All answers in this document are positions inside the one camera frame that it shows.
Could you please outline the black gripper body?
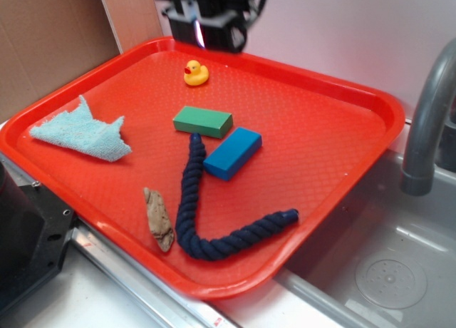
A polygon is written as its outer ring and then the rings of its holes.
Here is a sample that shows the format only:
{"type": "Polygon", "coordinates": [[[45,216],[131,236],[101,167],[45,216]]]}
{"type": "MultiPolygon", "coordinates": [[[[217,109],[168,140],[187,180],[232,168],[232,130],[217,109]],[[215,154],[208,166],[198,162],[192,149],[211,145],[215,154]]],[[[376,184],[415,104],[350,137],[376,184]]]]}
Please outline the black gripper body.
{"type": "Polygon", "coordinates": [[[210,51],[241,53],[267,0],[160,0],[174,40],[210,51]]]}

